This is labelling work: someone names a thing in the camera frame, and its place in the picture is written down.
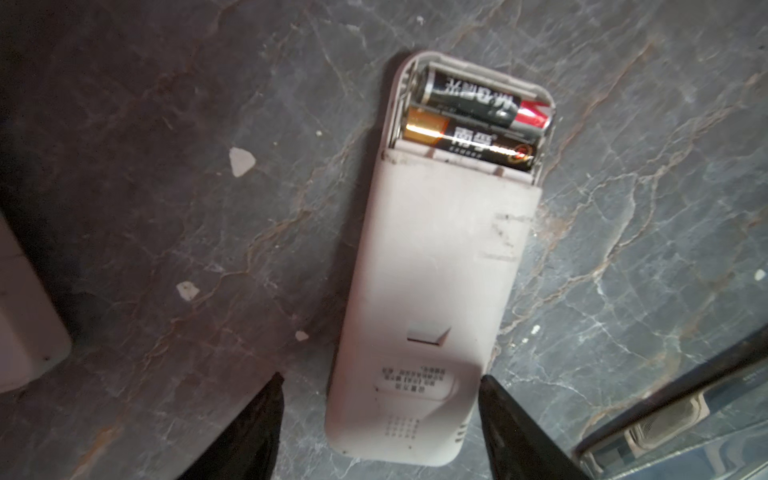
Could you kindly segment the grey white remote control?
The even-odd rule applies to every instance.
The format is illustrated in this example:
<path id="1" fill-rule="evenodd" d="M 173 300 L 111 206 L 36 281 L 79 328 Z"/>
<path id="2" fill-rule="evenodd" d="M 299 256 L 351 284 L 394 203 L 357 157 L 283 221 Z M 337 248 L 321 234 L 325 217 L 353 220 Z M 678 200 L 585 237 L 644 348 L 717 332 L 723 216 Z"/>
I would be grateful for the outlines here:
<path id="1" fill-rule="evenodd" d="M 430 66 L 548 103 L 549 128 L 534 136 L 418 103 Z M 533 169 L 404 140 L 410 107 L 534 144 Z M 423 466 L 458 455 L 542 196 L 555 108 L 540 85 L 439 52 L 398 69 L 327 397 L 338 453 Z"/>

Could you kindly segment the black red AA battery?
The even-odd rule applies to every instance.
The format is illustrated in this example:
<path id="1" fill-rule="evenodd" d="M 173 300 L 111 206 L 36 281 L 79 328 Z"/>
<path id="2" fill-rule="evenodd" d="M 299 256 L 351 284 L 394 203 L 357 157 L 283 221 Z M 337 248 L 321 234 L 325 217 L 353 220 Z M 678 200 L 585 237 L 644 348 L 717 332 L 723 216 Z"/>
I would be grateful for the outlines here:
<path id="1" fill-rule="evenodd" d="M 553 116 L 546 102 L 435 66 L 425 70 L 416 98 L 446 113 L 534 136 L 545 133 Z"/>

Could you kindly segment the black gold AA battery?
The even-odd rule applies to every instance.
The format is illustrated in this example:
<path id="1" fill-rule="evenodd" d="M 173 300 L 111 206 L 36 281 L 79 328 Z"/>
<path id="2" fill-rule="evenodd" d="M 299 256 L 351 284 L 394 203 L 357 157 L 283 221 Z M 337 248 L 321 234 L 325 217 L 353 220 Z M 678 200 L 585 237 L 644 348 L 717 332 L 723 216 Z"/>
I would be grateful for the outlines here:
<path id="1" fill-rule="evenodd" d="M 534 144 L 422 108 L 410 107 L 402 125 L 404 140 L 521 171 L 533 169 Z"/>

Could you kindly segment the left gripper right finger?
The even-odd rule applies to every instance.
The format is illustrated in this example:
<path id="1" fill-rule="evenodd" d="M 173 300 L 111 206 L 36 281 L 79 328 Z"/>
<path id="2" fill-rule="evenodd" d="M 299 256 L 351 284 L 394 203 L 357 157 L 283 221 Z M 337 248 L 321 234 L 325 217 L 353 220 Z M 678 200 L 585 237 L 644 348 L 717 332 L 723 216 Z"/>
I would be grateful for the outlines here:
<path id="1" fill-rule="evenodd" d="M 478 407 L 493 479 L 587 477 L 491 375 L 480 380 Z"/>

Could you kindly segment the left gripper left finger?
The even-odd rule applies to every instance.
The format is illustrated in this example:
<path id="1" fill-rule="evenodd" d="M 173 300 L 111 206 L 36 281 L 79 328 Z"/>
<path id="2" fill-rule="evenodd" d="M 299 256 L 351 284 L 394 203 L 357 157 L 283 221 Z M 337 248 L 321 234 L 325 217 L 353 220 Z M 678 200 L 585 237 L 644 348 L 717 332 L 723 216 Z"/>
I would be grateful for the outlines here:
<path id="1" fill-rule="evenodd" d="M 284 378 L 276 373 L 180 480 L 270 480 L 284 416 Z"/>

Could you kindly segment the white air conditioner remote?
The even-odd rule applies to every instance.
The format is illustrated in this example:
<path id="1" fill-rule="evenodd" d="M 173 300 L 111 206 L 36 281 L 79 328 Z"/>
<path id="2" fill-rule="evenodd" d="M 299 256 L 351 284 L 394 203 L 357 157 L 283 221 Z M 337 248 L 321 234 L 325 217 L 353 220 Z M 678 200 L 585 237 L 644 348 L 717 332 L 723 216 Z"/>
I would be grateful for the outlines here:
<path id="1" fill-rule="evenodd" d="M 1 391 L 19 389 L 67 358 L 70 335 L 31 262 L 1 220 Z"/>

